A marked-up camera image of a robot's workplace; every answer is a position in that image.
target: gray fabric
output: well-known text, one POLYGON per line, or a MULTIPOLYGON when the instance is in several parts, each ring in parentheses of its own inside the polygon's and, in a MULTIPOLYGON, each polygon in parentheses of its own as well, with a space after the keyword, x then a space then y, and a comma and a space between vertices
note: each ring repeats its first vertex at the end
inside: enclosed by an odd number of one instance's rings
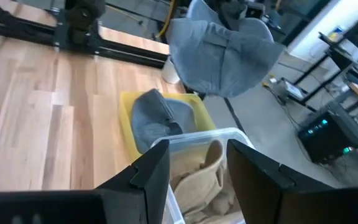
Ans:
POLYGON ((273 42, 273 35, 269 28, 260 20, 256 18, 245 18, 239 23, 239 32, 247 35, 254 35, 261 39, 273 42))
POLYGON ((217 12, 212 10, 203 0, 192 0, 186 17, 194 21, 205 20, 223 26, 217 12))
POLYGON ((165 101, 173 111, 173 119, 179 124, 183 133, 197 132, 193 108, 188 103, 169 98, 165 101))
POLYGON ((241 20, 241 32, 228 30, 203 0, 191 2, 187 17, 170 23, 170 54, 181 81, 198 92, 237 96, 258 84, 284 51, 258 19, 241 20))
POLYGON ((246 6, 244 4, 241 4, 238 1, 224 2, 220 5, 218 9, 218 16, 220 19, 223 19, 221 22, 223 23, 224 27, 230 28, 230 30, 238 31, 239 17, 240 15, 244 14, 241 13, 241 11, 246 12, 246 6))
POLYGON ((166 100, 156 89, 135 100, 131 127, 141 154, 158 138, 197 131, 193 108, 179 100, 166 100))

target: beige cloth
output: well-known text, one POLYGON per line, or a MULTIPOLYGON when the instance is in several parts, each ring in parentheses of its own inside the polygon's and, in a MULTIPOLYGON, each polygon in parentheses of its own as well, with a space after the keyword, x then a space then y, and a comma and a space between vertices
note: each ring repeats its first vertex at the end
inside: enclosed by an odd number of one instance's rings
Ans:
POLYGON ((201 211, 222 190, 223 160, 219 141, 172 154, 170 184, 183 214, 201 211))
POLYGON ((219 141, 173 153, 170 185, 186 224, 243 219, 219 141))

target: concrete floor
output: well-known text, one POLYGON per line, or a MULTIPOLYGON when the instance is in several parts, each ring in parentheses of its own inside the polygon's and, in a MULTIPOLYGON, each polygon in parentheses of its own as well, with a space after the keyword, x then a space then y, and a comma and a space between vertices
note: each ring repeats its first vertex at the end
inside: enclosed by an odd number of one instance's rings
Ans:
MULTIPOLYGON (((40 8, 51 6, 51 0, 22 0, 22 2, 40 8)), ((168 5, 155 0, 107 0, 107 2, 160 21, 164 21, 168 12, 168 5)), ((64 0, 56 0, 52 5, 63 7, 63 3, 64 0)), ((144 20, 143 24, 146 28, 143 29, 136 20, 125 16, 123 13, 112 9, 106 10, 106 14, 102 17, 103 26, 148 39, 151 38, 153 33, 158 32, 157 23, 154 21, 132 15, 144 20)), ((306 70, 308 66, 310 66, 309 62, 284 55, 273 67, 271 74, 277 78, 285 77, 288 80, 295 80, 296 77, 301 75, 301 71, 306 70)), ((306 78, 300 86, 305 90, 312 90, 318 85, 319 81, 321 82, 326 72, 322 68, 317 69, 313 73, 315 78, 306 78)), ((323 90, 312 98, 309 104, 317 109, 330 100, 332 100, 332 96, 323 90)), ((350 97, 345 104, 354 100, 356 100, 356 97, 350 97)), ((296 128, 291 124, 285 110, 277 103, 271 92, 263 88, 262 85, 257 85, 244 94, 230 99, 230 102, 256 150, 330 186, 338 188, 358 186, 358 154, 352 153, 343 159, 338 159, 334 167, 328 168, 330 171, 310 162, 300 142, 298 142, 295 135, 296 128)), ((218 128, 236 127, 222 98, 207 96, 204 103, 218 128)), ((305 119, 310 113, 304 107, 292 102, 287 104, 287 108, 297 123, 305 119)))
MULTIPOLYGON (((273 67, 271 74, 294 80, 301 74, 294 68, 305 70, 308 66, 309 63, 284 55, 273 67)), ((326 72, 325 69, 319 68, 313 75, 317 79, 322 79, 326 72)), ((301 83, 301 87, 306 90, 311 90, 317 85, 318 82, 313 77, 308 77, 301 83)), ((324 90, 312 98, 309 104, 314 108, 320 108, 332 99, 332 96, 324 90)), ((354 100, 356 97, 350 97, 344 104, 354 100)), ((348 154, 338 159, 335 166, 327 169, 310 162, 296 137, 296 128, 285 110, 262 85, 257 85, 242 95, 230 99, 230 102, 246 135, 259 152, 332 187, 358 186, 358 154, 348 154)), ((204 103, 218 128, 236 127, 222 98, 208 96, 204 103)), ((310 113, 309 110, 291 101, 288 102, 287 108, 297 123, 302 122, 310 113)))

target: black cable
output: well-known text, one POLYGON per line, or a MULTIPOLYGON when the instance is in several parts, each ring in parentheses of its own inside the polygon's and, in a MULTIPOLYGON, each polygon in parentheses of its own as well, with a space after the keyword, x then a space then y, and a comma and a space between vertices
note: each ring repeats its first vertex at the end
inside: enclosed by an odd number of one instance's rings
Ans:
POLYGON ((301 69, 299 69, 299 68, 295 68, 295 67, 286 65, 286 64, 284 64, 284 63, 281 63, 281 62, 277 62, 277 64, 282 65, 282 66, 287 67, 287 68, 290 68, 290 69, 292 69, 292 70, 298 71, 298 72, 305 72, 305 71, 303 71, 303 70, 301 70, 301 69))
POLYGON ((342 160, 343 160, 343 166, 344 166, 344 171, 343 172, 346 172, 347 171, 347 164, 346 164, 345 157, 342 156, 342 160))
POLYGON ((161 2, 161 3, 163 3, 163 4, 167 5, 167 6, 170 5, 170 2, 163 1, 163 0, 148 0, 148 1, 157 2, 157 3, 160 3, 160 2, 161 2))
POLYGON ((322 168, 324 168, 326 171, 328 171, 339 183, 343 183, 343 181, 339 180, 338 177, 334 174, 333 171, 329 170, 327 167, 325 166, 321 166, 322 168))
MULTIPOLYGON (((155 8, 157 7, 157 5, 159 4, 159 1, 155 1, 155 4, 154 4, 154 6, 153 6, 153 9, 152 9, 152 12, 150 13, 150 17, 151 18, 153 18, 153 15, 154 15, 154 12, 155 12, 155 8)), ((149 29, 149 25, 150 25, 150 22, 151 21, 149 21, 148 23, 147 23, 147 29, 149 29)), ((153 39, 153 40, 155 40, 155 34, 154 34, 154 32, 152 32, 152 36, 150 37, 151 39, 153 39)))
POLYGON ((143 18, 145 18, 145 19, 150 19, 150 20, 155 21, 155 22, 163 22, 163 21, 160 21, 160 20, 158 20, 158 19, 154 19, 152 16, 145 16, 145 15, 140 14, 140 13, 138 13, 138 12, 125 9, 125 8, 123 8, 123 7, 119 7, 119 6, 113 5, 113 4, 111 4, 111 3, 107 3, 107 2, 106 2, 106 5, 107 5, 107 6, 110 6, 110 7, 115 7, 116 9, 119 9, 119 10, 125 11, 125 12, 128 12, 128 13, 133 14, 133 15, 137 15, 137 16, 143 17, 143 18))
POLYGON ((49 9, 52 10, 54 5, 55 5, 55 0, 51 0, 49 4, 49 9))
MULTIPOLYGON (((137 2, 137 4, 134 6, 134 8, 132 9, 132 13, 133 12, 135 12, 135 10, 140 6, 140 4, 141 3, 143 3, 143 0, 138 0, 138 2, 137 2)), ((113 4, 110 4, 110 3, 106 3, 107 5, 110 5, 110 6, 112 6, 112 7, 116 7, 115 5, 113 5, 113 4)), ((123 23, 126 21, 128 19, 128 17, 127 16, 125 16, 121 21, 119 21, 117 24, 118 24, 118 27, 117 28, 115 28, 115 29, 119 29, 122 25, 123 25, 123 23)))
MULTIPOLYGON (((268 86, 265 86, 265 88, 271 92, 271 94, 274 96, 274 98, 277 100, 277 103, 281 106, 281 108, 284 110, 286 116, 288 117, 288 119, 291 121, 291 124, 292 126, 295 128, 296 132, 298 132, 298 128, 300 127, 300 125, 292 118, 290 112, 288 111, 288 107, 284 107, 281 103, 280 103, 280 99, 278 98, 278 96, 273 92, 273 90, 268 87, 268 86)), ((299 142, 299 139, 298 139, 298 136, 295 135, 295 139, 296 139, 296 143, 298 144, 298 147, 299 147, 299 150, 302 152, 302 154, 304 155, 304 157, 306 158, 307 161, 309 162, 312 162, 310 159, 309 159, 309 156, 307 156, 305 154, 305 148, 302 146, 302 144, 299 142)))
POLYGON ((223 98, 223 99, 224 99, 224 102, 225 102, 227 108, 229 109, 230 114, 233 117, 233 120, 236 123, 238 129, 240 129, 244 134, 247 134, 246 131, 244 130, 244 128, 242 127, 240 119, 237 117, 236 112, 234 112, 234 108, 231 105, 229 99, 227 99, 227 98, 223 98))

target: yellow bin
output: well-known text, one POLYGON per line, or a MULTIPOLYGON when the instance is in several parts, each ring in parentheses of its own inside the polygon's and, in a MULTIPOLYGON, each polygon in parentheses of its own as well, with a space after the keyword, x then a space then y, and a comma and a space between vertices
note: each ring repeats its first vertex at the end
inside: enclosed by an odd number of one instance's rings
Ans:
MULTIPOLYGON (((141 156, 136 148, 134 135, 132 133, 131 118, 132 107, 135 100, 144 92, 122 92, 119 102, 119 119, 122 133, 124 134, 126 149, 129 150, 132 161, 141 156)), ((163 93, 165 98, 182 100, 193 107, 195 123, 198 131, 210 131, 216 129, 208 111, 201 99, 194 94, 163 93)))

